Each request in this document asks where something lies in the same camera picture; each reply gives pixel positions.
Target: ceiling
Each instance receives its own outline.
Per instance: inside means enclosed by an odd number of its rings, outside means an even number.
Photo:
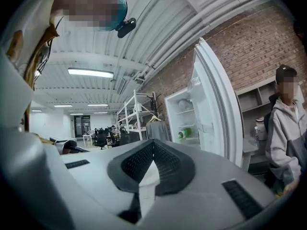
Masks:
[[[148,81],[200,36],[267,1],[127,0],[127,18],[136,18],[137,27],[122,39],[115,31],[75,27],[64,17],[57,28],[60,37],[53,40],[49,61],[35,81],[34,101],[47,108],[71,104],[69,112],[115,112],[140,86],[135,78]],[[114,80],[70,75],[69,67],[112,71]],[[118,95],[122,78],[126,83]],[[90,108],[88,103],[109,106]]]

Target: gray hoodie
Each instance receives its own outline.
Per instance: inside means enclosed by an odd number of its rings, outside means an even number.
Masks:
[[[283,184],[299,178],[307,166],[307,115],[301,103],[294,100],[298,120],[293,108],[280,99],[276,101],[269,120],[266,156],[271,171]]]

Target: white refrigerator door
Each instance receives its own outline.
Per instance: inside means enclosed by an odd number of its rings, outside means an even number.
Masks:
[[[202,38],[194,55],[188,92],[194,105],[201,149],[241,166],[243,130],[236,94],[222,64]]]

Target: refrigerator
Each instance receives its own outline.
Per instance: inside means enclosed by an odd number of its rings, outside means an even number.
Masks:
[[[241,166],[243,125],[237,96],[215,53],[200,38],[189,86],[165,98],[172,141]]]

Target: person's hand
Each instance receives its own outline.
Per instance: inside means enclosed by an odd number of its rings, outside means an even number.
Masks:
[[[299,179],[294,180],[290,184],[284,187],[283,193],[289,193],[297,188],[297,185],[299,184]]]

